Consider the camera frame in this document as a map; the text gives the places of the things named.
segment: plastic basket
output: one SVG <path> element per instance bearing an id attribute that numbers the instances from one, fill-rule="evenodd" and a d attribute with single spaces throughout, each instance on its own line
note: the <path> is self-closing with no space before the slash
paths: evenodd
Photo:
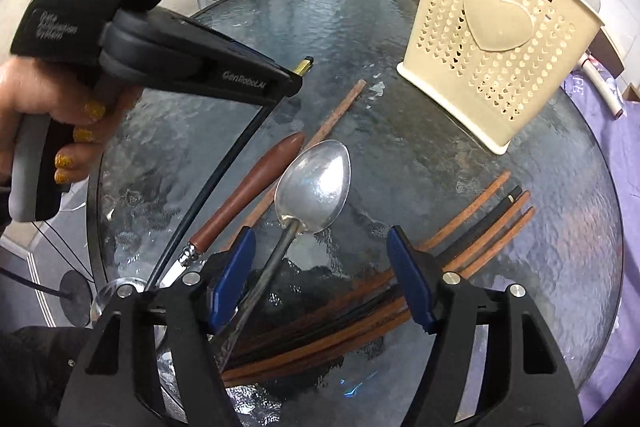
<path id="1" fill-rule="evenodd" d="M 582 0 L 420 0 L 398 71 L 503 154 L 602 25 Z"/>

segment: purple bedsheet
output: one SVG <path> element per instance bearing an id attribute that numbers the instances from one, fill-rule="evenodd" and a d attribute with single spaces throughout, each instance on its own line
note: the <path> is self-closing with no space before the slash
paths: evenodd
<path id="1" fill-rule="evenodd" d="M 586 421 L 613 393 L 640 348 L 640 103 L 626 102 L 625 114 L 614 120 L 593 84 L 580 73 L 564 81 L 564 90 L 591 127 L 609 165 L 625 235 L 622 298 L 614 331 L 580 391 Z"/>

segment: fingernail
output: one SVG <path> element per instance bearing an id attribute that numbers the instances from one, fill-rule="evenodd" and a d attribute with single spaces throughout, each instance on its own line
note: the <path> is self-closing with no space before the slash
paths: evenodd
<path id="1" fill-rule="evenodd" d="M 53 179 L 58 185 L 63 185 L 65 183 L 68 183 L 68 178 L 66 177 L 66 174 L 64 172 L 56 171 L 56 174 L 53 176 Z"/>
<path id="2" fill-rule="evenodd" d="M 65 154 L 56 154 L 56 169 L 69 169 L 74 166 L 74 161 Z"/>
<path id="3" fill-rule="evenodd" d="M 94 140 L 94 132 L 81 127 L 74 129 L 74 141 L 77 143 L 89 143 Z"/>
<path id="4" fill-rule="evenodd" d="M 84 106 L 84 112 L 87 113 L 92 120 L 98 121 L 107 112 L 107 108 L 103 103 L 97 102 L 96 100 L 89 100 Z"/>

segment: gold metal tip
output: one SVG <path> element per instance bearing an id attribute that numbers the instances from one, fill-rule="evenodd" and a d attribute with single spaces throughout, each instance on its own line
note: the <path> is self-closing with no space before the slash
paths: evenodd
<path id="1" fill-rule="evenodd" d="M 94 140 L 94 132 L 81 127 L 74 129 L 74 141 L 76 143 L 91 143 Z"/>
<path id="2" fill-rule="evenodd" d="M 295 74 L 299 74 L 300 76 L 305 76 L 306 72 L 311 69 L 312 65 L 313 62 L 311 60 L 308 60 L 308 58 L 305 58 L 296 66 L 296 69 L 293 70 L 293 72 Z"/>
<path id="3" fill-rule="evenodd" d="M 74 161 L 65 154 L 57 154 L 54 163 L 56 169 L 70 169 L 74 166 Z"/>

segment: round table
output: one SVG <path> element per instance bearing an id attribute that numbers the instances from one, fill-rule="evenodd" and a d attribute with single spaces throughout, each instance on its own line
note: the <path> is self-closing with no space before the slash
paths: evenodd
<path id="1" fill-rule="evenodd" d="M 298 95 L 280 103 L 241 153 L 190 233 L 271 145 L 295 131 L 312 136 L 362 78 L 367 88 L 330 134 L 351 152 L 347 204 L 328 230 L 296 240 L 283 274 L 256 313 L 275 325 L 350 291 L 354 282 L 388 268 L 390 226 L 401 225 L 418 244 L 509 169 L 510 181 L 465 227 L 516 184 L 530 190 L 536 214 L 472 281 L 500 290 L 510 282 L 524 285 L 580 386 L 607 342 L 622 281 L 620 208 L 602 153 L 562 90 L 505 155 L 483 148 L 396 72 L 417 3 L 225 0 L 196 16 L 285 67 L 295 67 L 305 55 L 315 63 Z M 147 90 L 92 179 L 95 212 L 89 213 L 88 234 L 94 271 L 107 279 L 148 277 L 182 214 L 256 110 Z M 250 210 L 210 251 L 226 242 Z M 280 234 L 273 208 L 255 230 L 260 268 Z M 478 337 L 481 346 L 481 328 Z M 409 322 L 330 367 L 230 394 L 246 425 L 399 425 L 431 342 Z M 472 371 L 481 372 L 481 357 L 476 358 Z M 473 412 L 473 398 L 465 401 L 460 417 Z"/>

